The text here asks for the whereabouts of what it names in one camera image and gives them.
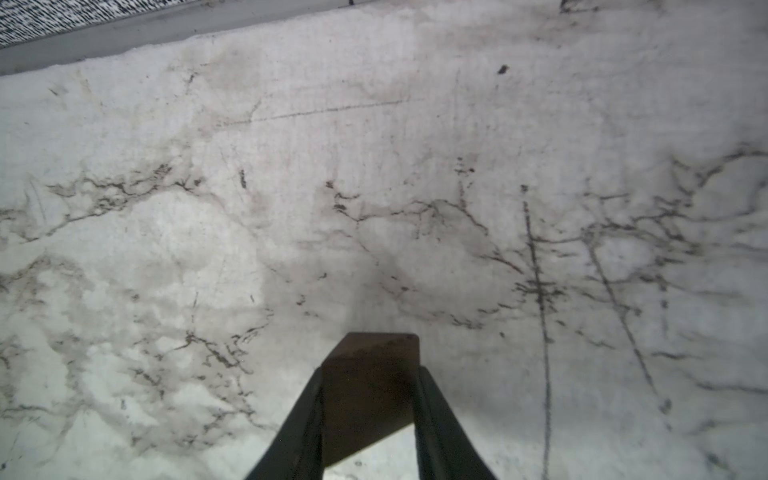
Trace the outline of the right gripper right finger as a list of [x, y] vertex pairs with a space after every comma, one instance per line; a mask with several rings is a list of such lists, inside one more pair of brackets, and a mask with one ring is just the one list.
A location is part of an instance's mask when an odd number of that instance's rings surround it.
[[429, 370], [418, 368], [413, 414], [421, 480], [496, 480], [481, 459]]

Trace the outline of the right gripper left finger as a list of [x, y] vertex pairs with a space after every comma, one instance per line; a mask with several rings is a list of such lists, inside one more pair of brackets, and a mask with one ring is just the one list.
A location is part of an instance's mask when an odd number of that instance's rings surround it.
[[271, 445], [245, 479], [322, 479], [322, 429], [322, 375], [316, 369]]

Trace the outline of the brown triangular wood block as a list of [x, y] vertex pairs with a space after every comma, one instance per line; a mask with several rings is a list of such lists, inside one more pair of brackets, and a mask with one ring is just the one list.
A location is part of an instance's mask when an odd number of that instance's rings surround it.
[[331, 467], [413, 422], [415, 334], [351, 332], [321, 365], [322, 454]]

